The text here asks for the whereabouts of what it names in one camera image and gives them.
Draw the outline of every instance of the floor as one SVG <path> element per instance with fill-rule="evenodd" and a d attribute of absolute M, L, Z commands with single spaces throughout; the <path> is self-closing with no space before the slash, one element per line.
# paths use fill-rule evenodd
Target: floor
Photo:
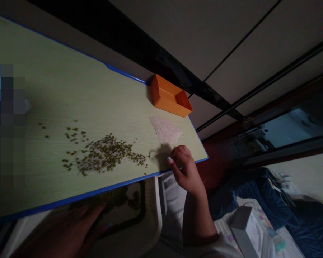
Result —
<path fill-rule="evenodd" d="M 241 139 L 237 137 L 224 140 L 211 137 L 203 141 L 208 160 L 197 163 L 197 169 L 208 193 L 214 191 L 225 177 L 239 167 L 239 160 L 254 154 Z"/>

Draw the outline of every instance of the white box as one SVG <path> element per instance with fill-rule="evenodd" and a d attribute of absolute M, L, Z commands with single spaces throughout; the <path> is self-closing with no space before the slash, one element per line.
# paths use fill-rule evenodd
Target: white box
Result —
<path fill-rule="evenodd" d="M 245 258 L 269 258 L 272 241 L 252 207 L 239 207 L 231 229 Z"/>

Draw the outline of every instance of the white sleeve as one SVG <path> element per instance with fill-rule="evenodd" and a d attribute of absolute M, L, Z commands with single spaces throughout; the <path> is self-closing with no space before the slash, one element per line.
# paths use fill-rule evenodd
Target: white sleeve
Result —
<path fill-rule="evenodd" d="M 219 239 L 210 245 L 184 247 L 183 251 L 186 257 L 243 258 L 242 255 L 230 245 L 222 233 L 219 234 Z"/>

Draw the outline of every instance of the wooden desk top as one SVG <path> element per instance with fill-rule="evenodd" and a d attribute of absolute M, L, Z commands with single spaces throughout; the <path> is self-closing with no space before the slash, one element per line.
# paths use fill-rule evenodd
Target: wooden desk top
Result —
<path fill-rule="evenodd" d="M 14 146 L 25 144 L 25 172 L 14 171 L 14 176 L 25 176 L 25 186 L 0 188 L 0 217 L 6 216 L 4 220 L 51 209 L 160 173 L 160 168 L 150 160 L 146 160 L 148 168 L 124 162 L 103 175 L 84 177 L 75 166 L 68 171 L 61 162 L 70 159 L 66 152 L 81 150 L 85 143 L 75 145 L 67 140 L 65 133 L 74 132 L 67 131 L 67 127 L 86 131 L 92 141 L 110 133 L 128 143 L 136 141 L 133 152 L 148 155 L 160 148 L 149 116 L 161 116 L 183 131 L 177 145 L 186 145 L 196 161 L 207 159 L 189 117 L 155 108 L 149 86 L 2 17 L 0 64 L 14 64 L 15 79 L 25 76 L 25 97 L 31 102 L 25 119 L 25 139 L 13 139 Z M 14 150 L 15 164 L 22 162 L 21 151 L 20 147 Z"/>

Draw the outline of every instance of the blue blanket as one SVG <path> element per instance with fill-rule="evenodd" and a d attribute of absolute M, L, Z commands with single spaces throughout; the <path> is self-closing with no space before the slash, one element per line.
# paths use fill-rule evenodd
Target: blue blanket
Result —
<path fill-rule="evenodd" d="M 254 198 L 276 230 L 286 226 L 306 258 L 323 258 L 323 204 L 296 202 L 297 208 L 288 207 L 268 178 L 275 180 L 265 168 L 237 173 L 210 198 L 213 220 L 238 207 L 236 196 Z"/>

